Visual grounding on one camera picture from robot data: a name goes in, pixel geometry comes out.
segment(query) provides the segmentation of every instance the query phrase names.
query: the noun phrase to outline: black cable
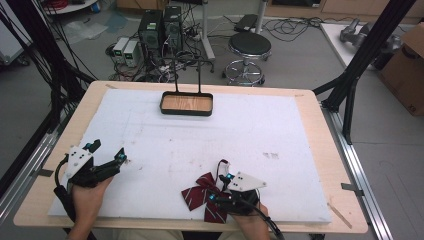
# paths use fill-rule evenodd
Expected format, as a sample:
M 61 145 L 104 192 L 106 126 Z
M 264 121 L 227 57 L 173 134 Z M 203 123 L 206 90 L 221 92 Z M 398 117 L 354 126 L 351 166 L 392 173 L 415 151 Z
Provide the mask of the black cable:
M 57 165 L 56 167 L 56 171 L 54 172 L 54 182 L 56 183 L 56 187 L 60 186 L 60 181 L 59 181 L 59 171 L 60 168 L 65 165 L 65 163 L 68 162 L 68 156 L 65 157 L 65 159 L 63 159 L 62 161 L 60 161 L 59 165 Z
M 256 206 L 250 204 L 249 202 L 240 199 L 240 202 L 245 204 L 246 206 L 252 208 L 253 210 L 255 210 L 259 216 L 262 218 L 262 220 L 264 220 L 266 222 L 266 224 L 269 226 L 269 228 L 271 228 L 272 232 L 274 233 L 274 235 L 280 239 L 280 240 L 284 240 L 284 236 L 281 233 L 280 229 L 278 228 L 277 224 L 275 224 L 274 221 L 271 220 L 271 218 L 269 216 L 266 216 L 259 208 L 257 208 Z

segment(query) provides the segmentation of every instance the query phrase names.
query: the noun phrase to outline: stool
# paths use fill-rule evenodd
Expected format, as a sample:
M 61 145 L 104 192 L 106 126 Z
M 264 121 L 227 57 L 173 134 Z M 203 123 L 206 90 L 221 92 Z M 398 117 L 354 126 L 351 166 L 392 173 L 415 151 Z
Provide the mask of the stool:
M 223 78 L 229 80 L 228 84 L 240 85 L 264 84 L 265 76 L 258 65 L 249 61 L 250 59 L 267 60 L 271 55 L 271 43 L 265 37 L 251 32 L 241 32 L 233 35 L 228 42 L 231 52 L 243 57 L 225 67 Z

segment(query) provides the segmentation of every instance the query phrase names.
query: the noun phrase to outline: bow tie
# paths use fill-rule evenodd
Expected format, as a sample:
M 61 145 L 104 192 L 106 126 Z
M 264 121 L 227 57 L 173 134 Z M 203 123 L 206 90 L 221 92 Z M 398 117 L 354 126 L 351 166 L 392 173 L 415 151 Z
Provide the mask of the bow tie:
M 230 194 L 221 192 L 215 185 L 215 180 L 210 172 L 202 175 L 196 181 L 199 186 L 187 188 L 181 194 L 187 203 L 188 209 L 192 211 L 206 203 L 205 222 L 225 223 L 227 213 L 220 210 L 214 203 L 209 200 L 209 196 L 214 193 L 216 196 L 228 197 Z

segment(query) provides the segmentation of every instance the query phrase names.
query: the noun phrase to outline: black metal pole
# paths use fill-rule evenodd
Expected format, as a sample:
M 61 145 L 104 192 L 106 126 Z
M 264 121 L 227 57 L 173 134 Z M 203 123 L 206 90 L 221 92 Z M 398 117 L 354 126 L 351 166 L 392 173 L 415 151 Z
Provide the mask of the black metal pole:
M 352 144 L 350 132 L 356 85 L 368 65 L 375 59 L 383 44 L 414 5 L 415 1 L 391 0 L 365 38 L 364 43 L 359 47 L 352 61 L 346 67 L 346 70 L 338 78 L 313 90 L 318 95 L 333 88 L 330 96 L 322 102 L 322 106 L 334 112 L 338 111 L 340 104 L 347 98 L 343 119 L 343 136 L 349 144 Z

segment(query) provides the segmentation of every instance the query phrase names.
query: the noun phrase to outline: hand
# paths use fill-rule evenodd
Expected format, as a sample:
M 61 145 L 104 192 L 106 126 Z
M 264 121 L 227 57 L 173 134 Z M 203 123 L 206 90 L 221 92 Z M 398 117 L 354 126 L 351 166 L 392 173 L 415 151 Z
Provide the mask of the hand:
M 96 221 L 103 196 L 113 177 L 100 182 L 94 188 L 83 188 L 74 185 L 72 187 L 72 198 L 74 200 L 76 219 L 74 227 L 68 234 L 71 240 L 86 240 L 91 228 Z
M 266 216 L 268 216 L 268 208 L 262 203 L 257 206 Z M 240 216 L 231 215 L 234 220 L 240 226 L 244 236 L 248 240 L 269 240 L 268 225 L 258 215 L 256 211 L 253 211 L 251 215 Z

